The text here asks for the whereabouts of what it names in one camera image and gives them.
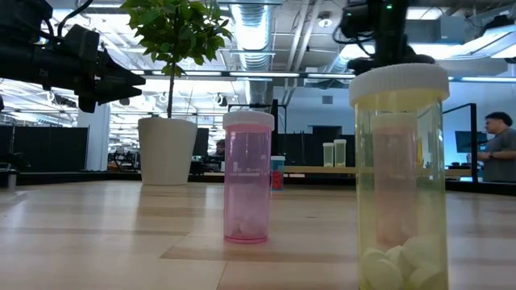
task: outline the plant pot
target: plant pot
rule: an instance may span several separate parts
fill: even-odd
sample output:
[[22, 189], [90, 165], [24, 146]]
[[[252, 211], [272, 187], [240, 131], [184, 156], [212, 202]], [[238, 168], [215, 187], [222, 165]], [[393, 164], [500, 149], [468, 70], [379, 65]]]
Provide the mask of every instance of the plant pot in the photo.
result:
[[142, 181], [146, 185], [188, 183], [197, 125], [168, 118], [138, 121]]

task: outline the pill bottle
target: pill bottle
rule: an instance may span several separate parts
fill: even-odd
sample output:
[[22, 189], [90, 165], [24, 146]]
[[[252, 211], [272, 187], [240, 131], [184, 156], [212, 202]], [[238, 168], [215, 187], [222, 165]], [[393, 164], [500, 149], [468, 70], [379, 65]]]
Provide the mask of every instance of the pill bottle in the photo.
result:
[[323, 143], [322, 144], [322, 161], [324, 167], [333, 167], [333, 143]]
[[447, 73], [433, 64], [377, 68], [350, 84], [361, 290], [448, 290], [442, 113], [448, 96]]
[[346, 167], [346, 139], [333, 140], [335, 145], [335, 166]]
[[274, 117], [258, 111], [224, 114], [224, 240], [259, 243], [268, 239], [271, 196], [271, 136]]

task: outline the man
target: man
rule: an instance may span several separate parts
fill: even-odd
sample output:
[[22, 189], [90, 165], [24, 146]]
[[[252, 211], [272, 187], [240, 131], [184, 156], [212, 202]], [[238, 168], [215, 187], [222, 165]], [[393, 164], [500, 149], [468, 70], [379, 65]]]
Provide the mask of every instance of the man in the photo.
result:
[[215, 156], [222, 157], [226, 155], [226, 140], [222, 139], [217, 142], [217, 149], [215, 151]]
[[485, 129], [494, 134], [485, 148], [478, 153], [484, 161], [484, 181], [516, 182], [516, 130], [510, 127], [513, 120], [503, 112], [485, 116]]

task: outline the potted plant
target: potted plant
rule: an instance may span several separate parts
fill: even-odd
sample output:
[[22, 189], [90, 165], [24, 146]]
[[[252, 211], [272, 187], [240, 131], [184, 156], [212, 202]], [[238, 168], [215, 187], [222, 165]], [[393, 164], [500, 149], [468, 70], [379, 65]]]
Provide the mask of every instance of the potted plant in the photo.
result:
[[142, 180], [144, 184], [186, 184], [194, 150], [197, 125], [172, 118], [174, 77], [185, 71], [180, 61], [191, 58], [197, 65], [217, 59], [224, 47], [223, 36], [232, 39], [224, 28], [216, 2], [204, 6], [188, 0], [126, 0], [121, 8], [131, 16], [129, 26], [144, 55], [152, 61], [164, 61], [161, 72], [170, 76], [168, 118], [142, 118], [138, 121]]

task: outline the black partition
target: black partition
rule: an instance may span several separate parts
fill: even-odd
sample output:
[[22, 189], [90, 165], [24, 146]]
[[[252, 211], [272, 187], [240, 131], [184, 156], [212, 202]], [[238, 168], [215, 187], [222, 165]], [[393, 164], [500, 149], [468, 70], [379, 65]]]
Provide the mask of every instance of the black partition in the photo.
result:
[[355, 166], [355, 135], [285, 134], [281, 135], [280, 152], [285, 154], [287, 165], [323, 166], [323, 143], [345, 139], [346, 166]]
[[0, 155], [10, 152], [10, 141], [13, 135], [13, 126], [0, 126]]
[[29, 172], [85, 169], [88, 128], [16, 127], [14, 152], [23, 153]]

